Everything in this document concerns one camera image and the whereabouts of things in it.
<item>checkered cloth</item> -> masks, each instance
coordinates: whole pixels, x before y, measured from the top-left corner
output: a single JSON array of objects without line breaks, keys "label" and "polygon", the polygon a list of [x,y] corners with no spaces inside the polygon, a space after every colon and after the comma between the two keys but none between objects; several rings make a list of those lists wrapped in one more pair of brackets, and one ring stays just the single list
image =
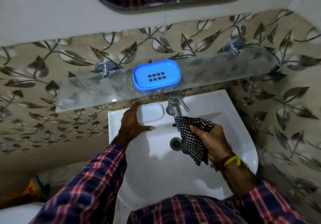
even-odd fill
[{"label": "checkered cloth", "polygon": [[193,117],[176,117],[175,121],[182,136],[182,152],[190,155],[196,165],[201,165],[202,161],[208,165],[208,150],[203,145],[201,139],[192,133],[189,126],[193,125],[209,133],[213,129],[214,123],[210,120]]}]

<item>yellow thread bracelet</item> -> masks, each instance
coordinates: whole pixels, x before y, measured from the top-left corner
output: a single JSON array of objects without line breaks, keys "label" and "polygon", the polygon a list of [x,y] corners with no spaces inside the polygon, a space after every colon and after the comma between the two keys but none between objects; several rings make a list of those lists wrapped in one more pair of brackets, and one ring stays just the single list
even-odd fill
[{"label": "yellow thread bracelet", "polygon": [[238,165],[238,166],[240,166],[241,165],[241,159],[240,159],[240,157],[239,156],[233,156],[232,158],[230,158],[230,159],[228,159],[226,162],[225,162],[225,164],[224,164],[224,167],[227,167],[228,165],[230,165],[233,161],[235,161],[236,160],[236,164]]}]

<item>left hand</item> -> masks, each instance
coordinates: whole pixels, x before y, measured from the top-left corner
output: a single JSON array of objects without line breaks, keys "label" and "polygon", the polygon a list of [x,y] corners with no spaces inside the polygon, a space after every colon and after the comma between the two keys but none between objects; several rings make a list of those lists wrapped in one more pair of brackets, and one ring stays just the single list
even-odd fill
[{"label": "left hand", "polygon": [[142,126],[138,123],[136,114],[140,105],[140,102],[136,102],[134,105],[132,105],[132,107],[124,113],[121,120],[121,127],[118,135],[123,139],[126,139],[128,144],[142,132],[153,130],[153,127],[151,126]]}]

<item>blue soap dish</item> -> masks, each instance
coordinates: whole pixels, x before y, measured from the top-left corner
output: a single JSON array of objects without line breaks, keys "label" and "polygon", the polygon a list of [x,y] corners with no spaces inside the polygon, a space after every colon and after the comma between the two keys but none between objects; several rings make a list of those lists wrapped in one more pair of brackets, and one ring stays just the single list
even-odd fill
[{"label": "blue soap dish", "polygon": [[133,70],[135,88],[143,93],[165,87],[175,87],[180,83],[180,80],[179,66],[173,60],[141,64]]}]

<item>right hand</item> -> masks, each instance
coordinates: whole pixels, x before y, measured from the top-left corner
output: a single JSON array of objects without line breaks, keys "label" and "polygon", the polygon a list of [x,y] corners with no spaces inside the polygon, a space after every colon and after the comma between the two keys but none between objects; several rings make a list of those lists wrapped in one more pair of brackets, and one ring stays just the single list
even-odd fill
[{"label": "right hand", "polygon": [[212,163],[221,161],[227,156],[235,155],[226,141],[221,125],[214,124],[214,128],[209,133],[192,125],[189,128],[201,138],[203,144],[208,149],[208,159]]}]

